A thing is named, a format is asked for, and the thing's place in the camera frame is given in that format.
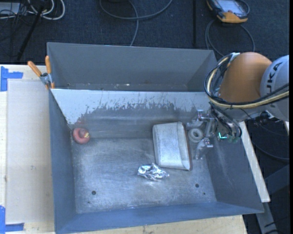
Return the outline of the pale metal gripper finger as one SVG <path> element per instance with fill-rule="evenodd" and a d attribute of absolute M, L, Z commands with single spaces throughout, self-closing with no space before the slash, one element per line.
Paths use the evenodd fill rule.
<path fill-rule="evenodd" d="M 213 144 L 211 144 L 208 137 L 201 139 L 195 148 L 194 159 L 202 159 L 212 148 Z"/>
<path fill-rule="evenodd" d="M 215 130 L 215 118 L 210 111 L 197 110 L 196 115 L 186 123 L 186 129 L 198 128 L 203 131 Z"/>

